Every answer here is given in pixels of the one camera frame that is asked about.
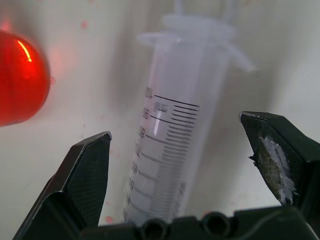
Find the screw hole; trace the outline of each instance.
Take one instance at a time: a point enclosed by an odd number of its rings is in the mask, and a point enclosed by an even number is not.
[[[204,218],[205,228],[211,235],[226,237],[231,230],[228,219],[218,213],[211,213]]]
[[[160,222],[147,222],[144,226],[145,240],[162,240],[166,235],[166,229]]]

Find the syringe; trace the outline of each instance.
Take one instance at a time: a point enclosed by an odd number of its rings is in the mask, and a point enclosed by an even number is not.
[[[225,22],[182,14],[163,21],[166,31],[139,36],[155,53],[123,209],[138,225],[183,213],[230,60],[254,70]]]

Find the white wall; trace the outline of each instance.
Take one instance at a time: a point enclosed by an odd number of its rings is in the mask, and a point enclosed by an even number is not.
[[[221,13],[218,0],[185,1],[189,13]],[[102,131],[113,140],[100,223],[120,214],[116,186],[129,173],[152,55],[135,36],[161,29],[172,10],[172,0],[0,0],[0,26],[40,46],[56,79],[35,117],[0,128],[1,239],[14,236],[69,148]],[[238,112],[284,115],[320,141],[319,20],[317,0],[241,0],[236,43],[260,73],[230,70],[187,214],[278,204],[248,159]]]

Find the black plastic part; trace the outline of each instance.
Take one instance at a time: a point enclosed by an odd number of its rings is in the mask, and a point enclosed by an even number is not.
[[[98,226],[107,190],[110,141],[110,133],[103,132],[71,147],[15,240],[73,240],[84,228]]]
[[[228,231],[208,231],[208,223],[218,223],[212,229],[223,229],[225,222]],[[210,213],[203,220],[195,217],[176,219],[171,224],[150,220],[144,226],[134,224],[109,225],[85,229],[80,240],[316,240],[299,211],[293,206],[237,211],[234,217],[227,218],[221,213]]]
[[[250,158],[277,199],[280,198],[277,183],[282,176],[277,174],[278,167],[266,154],[262,140],[268,137],[281,147],[289,167],[288,177],[295,186],[292,201],[286,199],[282,204],[297,207],[320,236],[320,144],[283,116],[249,111],[239,116],[253,150]]]

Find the red sphere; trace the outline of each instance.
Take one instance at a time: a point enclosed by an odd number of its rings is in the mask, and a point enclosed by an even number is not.
[[[31,118],[50,88],[46,62],[23,38],[0,31],[0,127]]]

